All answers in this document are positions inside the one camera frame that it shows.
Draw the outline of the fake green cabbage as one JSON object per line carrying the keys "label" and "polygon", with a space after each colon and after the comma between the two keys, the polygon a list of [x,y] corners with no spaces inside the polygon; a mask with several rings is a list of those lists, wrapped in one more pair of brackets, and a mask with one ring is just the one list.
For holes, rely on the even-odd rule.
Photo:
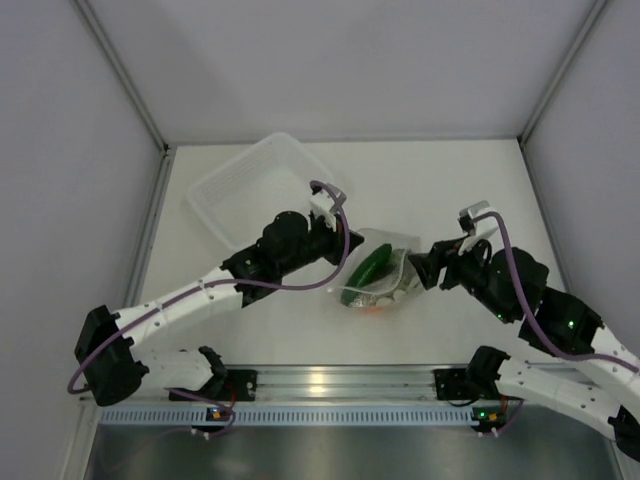
{"label": "fake green cabbage", "polygon": [[409,254],[407,249],[394,249],[387,270],[376,281],[358,290],[356,298],[347,307],[390,307],[417,294],[421,282],[408,260]]}

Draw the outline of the clear zip top bag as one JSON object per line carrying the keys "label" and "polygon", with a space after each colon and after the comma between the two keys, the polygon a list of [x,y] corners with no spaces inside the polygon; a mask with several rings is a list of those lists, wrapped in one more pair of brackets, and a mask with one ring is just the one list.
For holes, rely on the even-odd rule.
{"label": "clear zip top bag", "polygon": [[394,310],[424,292],[409,256],[421,251],[418,236],[362,228],[361,245],[349,255],[327,293],[338,305],[374,313]]}

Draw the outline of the fake green cucumber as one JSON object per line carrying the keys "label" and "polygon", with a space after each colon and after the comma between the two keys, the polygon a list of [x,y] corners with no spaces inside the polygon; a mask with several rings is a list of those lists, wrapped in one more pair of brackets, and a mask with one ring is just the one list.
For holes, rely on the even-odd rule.
{"label": "fake green cucumber", "polygon": [[358,290],[376,281],[389,266],[393,248],[385,243],[373,250],[352,272],[345,289],[341,293],[342,305],[349,306],[358,294]]}

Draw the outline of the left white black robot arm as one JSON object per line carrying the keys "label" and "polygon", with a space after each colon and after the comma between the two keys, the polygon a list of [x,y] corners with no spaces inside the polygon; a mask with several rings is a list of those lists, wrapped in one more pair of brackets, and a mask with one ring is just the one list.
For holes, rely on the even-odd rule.
{"label": "left white black robot arm", "polygon": [[342,269],[363,241],[338,214],[278,214],[254,244],[198,280],[135,307],[91,310],[68,392],[89,392],[102,407],[143,389],[165,389],[173,401],[218,400],[229,376],[220,354],[208,346],[162,354],[154,343],[286,289],[285,276],[320,259]]}

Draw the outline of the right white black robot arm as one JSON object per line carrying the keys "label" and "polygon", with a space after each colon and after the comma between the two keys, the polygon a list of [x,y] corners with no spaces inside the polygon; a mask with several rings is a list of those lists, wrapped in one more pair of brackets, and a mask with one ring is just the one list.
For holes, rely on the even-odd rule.
{"label": "right white black robot arm", "polygon": [[412,254],[426,289],[463,287],[500,321],[520,323],[524,347],[581,372],[588,383],[562,379],[492,346],[480,346],[465,369],[466,389],[482,399],[518,398],[598,431],[639,458],[639,358],[577,297],[547,286],[548,268],[527,252],[493,253],[482,240],[461,252],[459,240]]}

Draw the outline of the translucent white plastic basket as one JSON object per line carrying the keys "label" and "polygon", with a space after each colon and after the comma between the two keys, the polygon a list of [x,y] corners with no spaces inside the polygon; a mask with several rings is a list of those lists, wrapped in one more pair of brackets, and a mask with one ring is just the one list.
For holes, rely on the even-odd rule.
{"label": "translucent white plastic basket", "polygon": [[278,213],[307,211],[311,181],[334,179],[326,163],[301,142],[278,132],[198,179],[186,199],[222,244],[242,250]]}

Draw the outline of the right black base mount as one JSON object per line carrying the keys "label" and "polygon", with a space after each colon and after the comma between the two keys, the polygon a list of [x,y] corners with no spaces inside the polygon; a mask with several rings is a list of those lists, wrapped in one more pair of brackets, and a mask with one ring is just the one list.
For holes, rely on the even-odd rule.
{"label": "right black base mount", "polygon": [[436,397],[455,407],[470,406],[486,399],[486,392],[466,372],[465,368],[442,368],[434,372]]}

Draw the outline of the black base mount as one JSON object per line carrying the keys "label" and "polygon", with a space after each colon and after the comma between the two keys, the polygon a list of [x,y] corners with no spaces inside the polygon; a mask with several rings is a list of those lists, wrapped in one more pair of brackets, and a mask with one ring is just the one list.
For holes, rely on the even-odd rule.
{"label": "black base mount", "polygon": [[470,406],[486,399],[486,392],[466,372],[465,368],[442,368],[434,372],[436,397],[455,407]]}
{"label": "black base mount", "polygon": [[258,372],[252,369],[230,369],[213,399],[219,402],[254,402]]}

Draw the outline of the aluminium mounting rail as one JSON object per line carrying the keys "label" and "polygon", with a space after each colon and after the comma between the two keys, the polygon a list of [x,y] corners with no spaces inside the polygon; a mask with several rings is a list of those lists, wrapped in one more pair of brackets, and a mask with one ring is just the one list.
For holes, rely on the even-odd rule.
{"label": "aluminium mounting rail", "polygon": [[214,400],[230,369],[258,372],[255,401],[350,401],[350,400],[438,400],[433,372],[444,365],[364,366],[263,366],[227,368],[221,362],[197,354],[189,360],[184,352],[175,360],[153,358],[109,374],[102,383],[90,381],[91,372],[74,374],[67,391],[90,392],[100,405],[121,402],[137,391],[146,395],[170,389],[173,401],[188,395]]}

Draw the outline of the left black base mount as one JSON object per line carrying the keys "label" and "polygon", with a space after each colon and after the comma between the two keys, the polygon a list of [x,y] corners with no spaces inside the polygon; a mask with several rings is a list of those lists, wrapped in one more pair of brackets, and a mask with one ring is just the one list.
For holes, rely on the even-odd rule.
{"label": "left black base mount", "polygon": [[252,369],[230,369],[213,399],[219,402],[254,402],[258,372]]}

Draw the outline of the right aluminium frame post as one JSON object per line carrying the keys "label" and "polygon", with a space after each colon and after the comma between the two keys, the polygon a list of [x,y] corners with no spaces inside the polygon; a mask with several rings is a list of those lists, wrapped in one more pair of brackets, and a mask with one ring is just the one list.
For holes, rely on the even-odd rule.
{"label": "right aluminium frame post", "polygon": [[562,50],[559,60],[551,70],[540,95],[537,97],[531,113],[517,136],[518,145],[524,148],[536,128],[544,118],[547,110],[552,104],[554,97],[558,94],[563,83],[568,79],[574,64],[586,47],[590,37],[594,34],[599,23],[612,5],[609,0],[590,1],[588,9],[583,18],[579,21],[575,31],[569,37],[569,41]]}

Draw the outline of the aluminium frame post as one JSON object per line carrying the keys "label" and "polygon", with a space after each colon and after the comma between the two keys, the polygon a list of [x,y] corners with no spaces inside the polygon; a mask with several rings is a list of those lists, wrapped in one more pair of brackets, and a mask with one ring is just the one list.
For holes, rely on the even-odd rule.
{"label": "aluminium frame post", "polygon": [[551,70],[540,95],[537,97],[531,113],[517,136],[518,145],[524,148],[536,128],[544,118],[547,110],[552,104],[554,97],[558,94],[563,83],[568,79],[574,64],[586,47],[590,37],[594,34],[599,23],[612,5],[609,0],[590,1],[588,9],[583,18],[579,21],[575,31],[569,37],[569,41],[562,50],[559,60]]}
{"label": "aluminium frame post", "polygon": [[121,55],[117,51],[94,6],[87,0],[71,0],[70,4],[76,10],[80,20],[95,41],[109,68],[122,87],[125,97],[142,122],[154,145],[159,151],[166,152],[168,150],[168,143],[164,139],[145,100],[135,85],[129,69],[122,60]]}

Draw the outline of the left aluminium frame post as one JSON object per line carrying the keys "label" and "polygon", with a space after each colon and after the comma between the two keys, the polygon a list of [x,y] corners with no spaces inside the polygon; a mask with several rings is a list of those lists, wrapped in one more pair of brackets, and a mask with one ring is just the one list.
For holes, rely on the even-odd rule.
{"label": "left aluminium frame post", "polygon": [[76,10],[80,20],[95,41],[109,68],[122,87],[125,97],[142,122],[154,145],[159,151],[166,152],[168,150],[168,143],[164,139],[145,100],[135,85],[129,69],[122,60],[121,55],[117,51],[94,6],[87,0],[71,0],[70,4]]}

